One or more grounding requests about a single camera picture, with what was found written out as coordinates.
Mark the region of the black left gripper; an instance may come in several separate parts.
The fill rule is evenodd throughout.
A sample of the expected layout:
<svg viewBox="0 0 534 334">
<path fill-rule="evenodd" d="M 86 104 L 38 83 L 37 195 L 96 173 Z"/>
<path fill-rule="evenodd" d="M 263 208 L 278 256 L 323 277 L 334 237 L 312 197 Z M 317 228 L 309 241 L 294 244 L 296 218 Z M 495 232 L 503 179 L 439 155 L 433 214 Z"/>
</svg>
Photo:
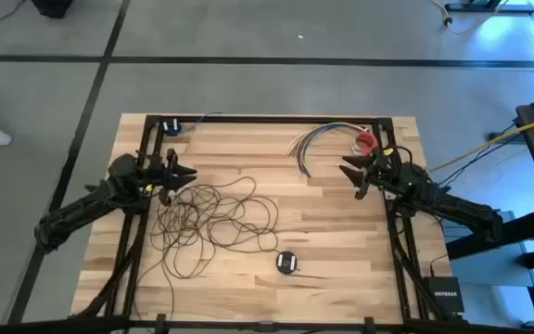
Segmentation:
<svg viewBox="0 0 534 334">
<path fill-rule="evenodd" d="M 159 202 L 168 207 L 172 203 L 170 192 L 175 192 L 187 184 L 197 179 L 194 175 L 197 170 L 181 165 L 177 162 L 177 154 L 173 148 L 167 150 L 165 160 L 158 153 L 149 156 L 149 165 L 147 167 L 148 183 L 153 186 L 159 186 Z M 174 176 L 172 168 L 176 163 L 176 174 Z"/>
</svg>

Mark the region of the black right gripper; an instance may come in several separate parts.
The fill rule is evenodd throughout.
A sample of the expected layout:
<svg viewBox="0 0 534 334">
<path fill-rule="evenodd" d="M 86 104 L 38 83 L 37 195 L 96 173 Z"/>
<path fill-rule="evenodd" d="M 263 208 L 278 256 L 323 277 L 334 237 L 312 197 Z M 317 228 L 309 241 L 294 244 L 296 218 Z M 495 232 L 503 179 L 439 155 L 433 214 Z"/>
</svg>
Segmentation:
<svg viewBox="0 0 534 334">
<path fill-rule="evenodd" d="M 390 182 L 392 163 L 383 150 L 377 149 L 368 156 L 343 156 L 342 160 L 361 171 L 339 165 L 340 171 L 347 176 L 354 187 L 358 188 L 355 199 L 363 199 L 372 182 L 381 186 L 383 182 Z"/>
</svg>

